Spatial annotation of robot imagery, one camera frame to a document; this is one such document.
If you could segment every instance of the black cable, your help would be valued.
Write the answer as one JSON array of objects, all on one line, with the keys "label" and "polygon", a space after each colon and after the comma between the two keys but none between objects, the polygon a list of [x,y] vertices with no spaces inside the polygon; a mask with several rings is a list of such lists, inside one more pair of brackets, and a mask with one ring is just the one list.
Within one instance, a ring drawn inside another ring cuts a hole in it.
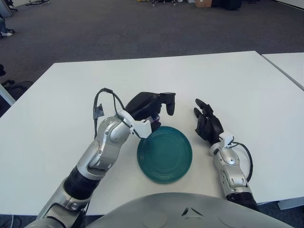
[{"label": "black cable", "polygon": [[15,216],[15,218],[18,219],[18,221],[19,221],[18,228],[20,228],[22,226],[22,220],[19,218],[19,216]]},{"label": "black cable", "polygon": [[[21,225],[22,225],[22,221],[21,221],[21,219],[19,218],[19,216],[14,216],[14,218],[19,220],[19,226],[18,226],[18,228],[20,228],[20,227],[21,227]],[[5,227],[5,225],[6,225],[7,223],[9,223],[9,222],[11,222],[11,219],[10,219],[10,220],[8,220],[8,221],[6,221],[6,222],[4,222],[4,223],[3,223],[3,224],[0,226],[0,228],[4,228],[4,227]]]},{"label": "black cable", "polygon": [[[95,99],[94,99],[94,104],[93,104],[93,112],[95,111],[95,109],[97,108],[97,101],[98,101],[98,97],[99,97],[99,94],[101,94],[102,92],[106,92],[106,93],[109,93],[109,94],[112,94],[113,95],[113,98],[114,98],[114,108],[115,108],[115,112],[116,112],[116,115],[118,115],[117,113],[117,109],[116,109],[116,104],[115,104],[115,98],[118,100],[120,106],[122,107],[122,109],[124,110],[124,105],[122,103],[122,101],[119,99],[119,97],[113,92],[113,90],[111,89],[108,89],[108,88],[102,88],[101,90],[98,91],[98,93],[95,95]],[[97,136],[97,119],[98,118],[94,118],[94,139],[96,138]]]},{"label": "black cable", "polygon": [[[113,96],[113,101],[114,101],[114,110],[115,110],[115,113],[117,115],[117,117],[124,123],[124,125],[126,125],[128,128],[131,128],[131,126],[129,126],[124,120],[123,118],[120,117],[120,115],[118,114],[117,112],[117,109],[116,109],[116,99],[118,100],[119,102],[119,105],[121,106],[121,108],[123,110],[125,110],[124,108],[124,105],[122,103],[122,101],[119,99],[119,97],[111,90],[111,89],[107,89],[107,88],[103,88],[101,90],[99,90],[99,92],[96,94],[95,96],[95,99],[94,99],[94,104],[93,104],[93,112],[95,111],[95,109],[97,108],[97,101],[98,101],[98,97],[99,97],[99,94],[101,94],[102,92],[106,92],[106,93],[110,93],[112,94]],[[94,118],[94,139],[96,138],[97,136],[97,119],[98,118]],[[136,134],[136,136],[140,139],[142,139],[142,137],[139,136],[139,134],[137,133],[137,131],[134,129],[134,133]]]},{"label": "black cable", "polygon": [[245,151],[247,152],[247,155],[248,155],[248,157],[249,157],[249,161],[250,161],[250,167],[249,167],[249,174],[248,174],[248,177],[246,178],[246,180],[247,180],[247,182],[249,182],[250,181],[250,179],[251,179],[251,176],[252,176],[252,172],[253,172],[253,162],[252,162],[252,157],[251,157],[251,154],[250,154],[250,152],[249,152],[249,149],[244,145],[244,144],[242,144],[242,143],[238,143],[238,142],[232,142],[233,144],[235,144],[234,146],[230,146],[229,148],[233,148],[233,147],[235,147],[235,146],[238,146],[238,145],[240,145],[240,146],[242,146],[244,149],[245,149]]}]

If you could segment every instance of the teal plate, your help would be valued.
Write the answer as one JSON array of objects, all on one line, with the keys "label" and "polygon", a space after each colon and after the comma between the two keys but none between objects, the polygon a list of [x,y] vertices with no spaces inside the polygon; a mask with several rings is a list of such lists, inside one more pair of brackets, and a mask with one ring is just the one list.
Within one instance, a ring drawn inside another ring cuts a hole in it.
[{"label": "teal plate", "polygon": [[164,126],[139,142],[137,161],[152,181],[172,183],[182,178],[190,168],[192,148],[182,132]]}]

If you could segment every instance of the white table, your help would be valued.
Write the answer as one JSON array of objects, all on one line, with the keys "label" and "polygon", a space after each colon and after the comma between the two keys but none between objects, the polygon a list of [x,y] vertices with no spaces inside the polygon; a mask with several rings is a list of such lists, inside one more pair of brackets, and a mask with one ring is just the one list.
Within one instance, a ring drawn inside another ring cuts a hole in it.
[{"label": "white table", "polygon": [[264,54],[262,56],[304,90],[304,52]]},{"label": "white table", "polygon": [[[192,192],[223,197],[209,146],[194,129],[195,98],[211,104],[224,129],[250,149],[256,201],[304,196],[304,93],[256,52],[56,63],[0,118],[0,214],[36,215],[93,139],[96,92],[113,89],[127,104],[138,92],[176,92],[174,116],[161,122],[189,139],[193,161],[178,182],[141,172],[130,136],[95,190],[88,214],[104,214],[140,196]],[[102,94],[106,116],[111,95]],[[248,174],[245,152],[237,150]]]}]

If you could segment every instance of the shoe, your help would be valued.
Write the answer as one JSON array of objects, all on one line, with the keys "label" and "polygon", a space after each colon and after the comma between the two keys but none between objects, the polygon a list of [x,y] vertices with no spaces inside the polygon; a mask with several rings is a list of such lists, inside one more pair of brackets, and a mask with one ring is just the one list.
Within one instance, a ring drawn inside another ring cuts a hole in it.
[{"label": "shoe", "polygon": [[11,34],[10,32],[7,32],[7,33],[1,32],[1,35],[2,35],[3,37],[10,37],[10,36],[13,35],[13,34]]}]

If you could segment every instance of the robotic hand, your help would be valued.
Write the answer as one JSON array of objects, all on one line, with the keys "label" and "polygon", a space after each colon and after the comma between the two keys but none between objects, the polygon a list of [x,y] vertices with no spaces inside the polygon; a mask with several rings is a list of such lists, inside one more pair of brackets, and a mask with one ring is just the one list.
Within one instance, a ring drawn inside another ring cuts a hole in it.
[{"label": "robotic hand", "polygon": [[[102,89],[96,95],[97,98],[101,92],[113,95],[116,115],[100,123],[94,141],[80,158],[77,166],[59,185],[39,213],[37,220],[27,227],[78,227],[86,215],[84,208],[89,204],[93,191],[114,165],[120,148],[129,134],[147,138],[152,130],[156,130],[161,125],[158,114],[163,103],[166,104],[169,115],[174,113],[175,93],[141,92],[124,108],[112,90]],[[96,107],[97,98],[93,110],[95,123],[97,118],[103,115],[102,106]],[[123,108],[120,111],[116,110],[115,98]]]},{"label": "robotic hand", "polygon": [[[233,135],[224,131],[209,104],[205,104],[199,99],[196,99],[195,102],[202,110],[201,113],[197,108],[194,108],[194,113],[198,118],[195,131],[211,145],[210,153],[214,156],[214,164],[218,169],[226,199],[259,211],[248,185],[253,169],[252,158],[248,149],[242,143],[234,142]],[[238,155],[232,150],[232,147],[236,145],[242,145],[250,159],[250,172],[247,179],[240,168]]]}]

